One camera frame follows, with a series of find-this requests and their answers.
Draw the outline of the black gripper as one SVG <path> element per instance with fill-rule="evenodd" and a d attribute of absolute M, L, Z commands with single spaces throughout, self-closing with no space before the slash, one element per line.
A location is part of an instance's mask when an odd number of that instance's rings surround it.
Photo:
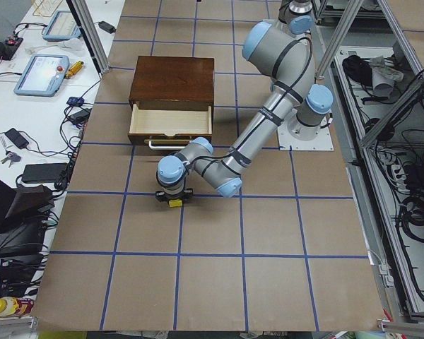
<path fill-rule="evenodd" d="M 184 189 L 180 192 L 165 192 L 165 191 L 156 191 L 155 198 L 159 202 L 169 202 L 181 200 L 182 202 L 187 202 L 193 196 L 193 189 Z"/>

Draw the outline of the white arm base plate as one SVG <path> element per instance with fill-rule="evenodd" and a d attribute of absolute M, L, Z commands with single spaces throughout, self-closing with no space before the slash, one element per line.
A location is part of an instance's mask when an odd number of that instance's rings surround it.
<path fill-rule="evenodd" d="M 334 145 L 328 127 L 306 127 L 293 117 L 278 127 L 278 144 L 281 150 L 333 151 Z"/>

